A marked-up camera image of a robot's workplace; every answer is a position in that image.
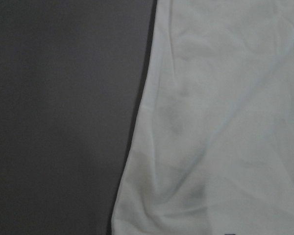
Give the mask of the cream long-sleeve graphic shirt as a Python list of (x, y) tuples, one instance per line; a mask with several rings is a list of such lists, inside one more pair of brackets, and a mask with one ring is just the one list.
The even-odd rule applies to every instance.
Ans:
[(294, 235), (294, 0), (160, 0), (115, 235)]

